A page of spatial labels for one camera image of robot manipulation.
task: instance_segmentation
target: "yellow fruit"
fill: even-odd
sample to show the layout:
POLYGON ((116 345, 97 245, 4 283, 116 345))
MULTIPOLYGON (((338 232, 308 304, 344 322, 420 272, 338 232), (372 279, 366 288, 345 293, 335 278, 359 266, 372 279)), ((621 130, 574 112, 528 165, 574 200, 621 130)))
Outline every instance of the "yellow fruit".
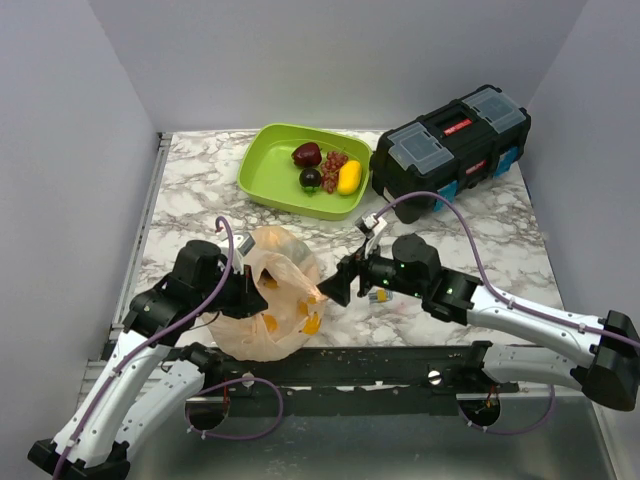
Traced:
POLYGON ((278 288, 278 282, 276 282, 273 278, 267 278, 264 281, 264 286, 271 290, 275 290, 276 288, 278 288))
POLYGON ((272 333, 278 329, 278 321, 276 317, 269 314, 263 314, 262 318, 264 320, 264 324, 267 326, 267 332, 272 333))
POLYGON ((298 313, 305 317, 309 315, 309 307, 304 302, 298 302, 298 313))
POLYGON ((322 320, 318 317, 318 313, 314 313, 313 317, 308 317, 307 321, 304 324, 302 333, 306 333, 307 335, 315 335, 320 330, 320 325, 322 324, 322 320))
POLYGON ((338 193, 351 195, 358 189, 362 178, 362 165, 357 160, 349 160, 338 173, 338 193))

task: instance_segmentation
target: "toolbox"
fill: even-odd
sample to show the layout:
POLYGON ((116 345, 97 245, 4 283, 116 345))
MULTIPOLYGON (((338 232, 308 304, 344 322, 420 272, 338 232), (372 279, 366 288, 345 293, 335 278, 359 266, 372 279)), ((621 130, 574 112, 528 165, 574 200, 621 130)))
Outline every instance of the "toolbox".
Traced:
MULTIPOLYGON (((391 201, 416 192, 436 192, 449 201, 478 182, 509 170, 524 151, 531 128, 527 111, 492 85, 384 133, 371 157, 372 186, 391 201)), ((413 223, 442 202, 415 198, 395 206, 398 219, 413 223)))

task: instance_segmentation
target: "clear toolbox lid compartment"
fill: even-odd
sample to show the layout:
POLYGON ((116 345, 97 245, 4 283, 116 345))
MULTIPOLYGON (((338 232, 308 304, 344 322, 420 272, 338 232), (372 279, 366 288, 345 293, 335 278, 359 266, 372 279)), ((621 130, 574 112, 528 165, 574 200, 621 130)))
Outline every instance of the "clear toolbox lid compartment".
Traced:
POLYGON ((440 145, 438 140, 419 122, 407 125, 402 130, 389 135, 388 138, 393 142, 389 155, 404 170, 415 165, 424 175, 453 158, 453 154, 440 145))
POLYGON ((513 100, 493 88, 486 88, 464 98, 462 103, 473 108, 497 133, 510 129, 526 118, 513 100))

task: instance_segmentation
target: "green tray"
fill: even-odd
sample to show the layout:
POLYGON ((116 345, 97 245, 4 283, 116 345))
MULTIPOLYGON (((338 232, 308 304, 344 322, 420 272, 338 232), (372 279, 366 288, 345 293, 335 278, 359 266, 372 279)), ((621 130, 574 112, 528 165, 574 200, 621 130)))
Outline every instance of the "green tray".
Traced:
POLYGON ((361 140, 325 130, 273 123, 253 139, 244 155, 238 185, 263 205, 324 220, 342 220, 356 208, 369 181, 371 149, 361 140), (331 150, 343 151, 362 165, 360 186, 352 195, 328 194, 322 189, 306 193, 299 183, 300 169, 291 154, 300 145, 315 142, 323 158, 331 150))

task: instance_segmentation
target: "orange plastic bag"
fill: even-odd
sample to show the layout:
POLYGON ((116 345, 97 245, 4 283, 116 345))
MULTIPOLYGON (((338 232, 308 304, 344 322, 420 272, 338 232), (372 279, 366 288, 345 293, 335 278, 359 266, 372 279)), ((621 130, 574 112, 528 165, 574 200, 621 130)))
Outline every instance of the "orange plastic bag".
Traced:
POLYGON ((282 227, 260 227, 251 236, 256 245, 244 260, 269 308, 241 320, 220 316, 208 328, 237 360, 280 360, 318 331, 327 298, 316 287, 318 264, 304 242, 282 227))

